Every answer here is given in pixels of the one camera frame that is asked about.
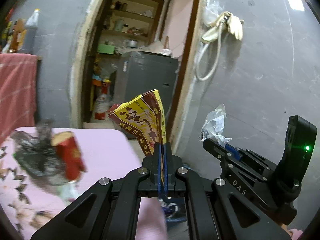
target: gray appliance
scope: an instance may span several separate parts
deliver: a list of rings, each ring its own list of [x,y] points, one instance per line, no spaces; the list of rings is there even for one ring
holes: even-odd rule
[[[177,69],[178,60],[169,56],[141,51],[122,55],[113,102],[128,102],[139,94],[158,89],[166,115],[173,97]]]

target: gray wall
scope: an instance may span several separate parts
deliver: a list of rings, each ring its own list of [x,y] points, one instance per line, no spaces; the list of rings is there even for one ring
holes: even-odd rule
[[[42,56],[37,95],[40,118],[70,127],[69,75],[78,34],[91,0],[19,0],[12,20],[28,19],[40,9],[34,54]]]
[[[287,0],[218,0],[223,10],[245,20],[244,39],[224,35],[219,66],[206,82],[196,82],[177,155],[203,177],[214,179],[220,164],[202,148],[198,135],[206,115],[225,104],[224,136],[278,163],[288,118],[300,115],[320,128],[320,25],[308,5],[290,8]],[[212,66],[216,46],[205,55]],[[319,136],[295,201],[292,227],[304,229],[320,202]]]

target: table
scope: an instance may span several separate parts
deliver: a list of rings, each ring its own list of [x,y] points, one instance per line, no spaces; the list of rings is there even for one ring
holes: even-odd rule
[[[34,127],[21,127],[34,134]],[[141,166],[125,135],[113,129],[65,129],[54,128],[53,132],[72,131],[82,152],[87,168],[78,183],[77,191],[84,193],[100,178],[116,180]],[[13,140],[7,138],[0,150],[0,204],[10,222],[25,240],[66,207],[65,199],[56,187],[39,185],[22,170],[15,159]],[[167,239],[164,213],[157,198],[142,198],[138,216],[136,239]]]

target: triangular cutout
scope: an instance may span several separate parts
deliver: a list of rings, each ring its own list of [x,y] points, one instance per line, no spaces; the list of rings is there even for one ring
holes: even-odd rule
[[[96,198],[97,195],[95,194],[88,196],[79,206],[77,206],[76,209],[66,216],[66,222],[76,226],[77,228],[82,228],[89,216]]]
[[[238,222],[242,228],[247,228],[259,222],[259,217],[256,214],[254,214],[249,208],[247,208],[234,195],[231,195],[229,197],[229,200],[234,212],[236,213]]]

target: yellow and brown package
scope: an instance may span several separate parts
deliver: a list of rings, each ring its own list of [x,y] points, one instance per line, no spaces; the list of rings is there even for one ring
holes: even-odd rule
[[[145,156],[153,154],[156,142],[166,143],[164,111],[158,90],[138,95],[128,103],[115,104],[106,114],[137,138]]]

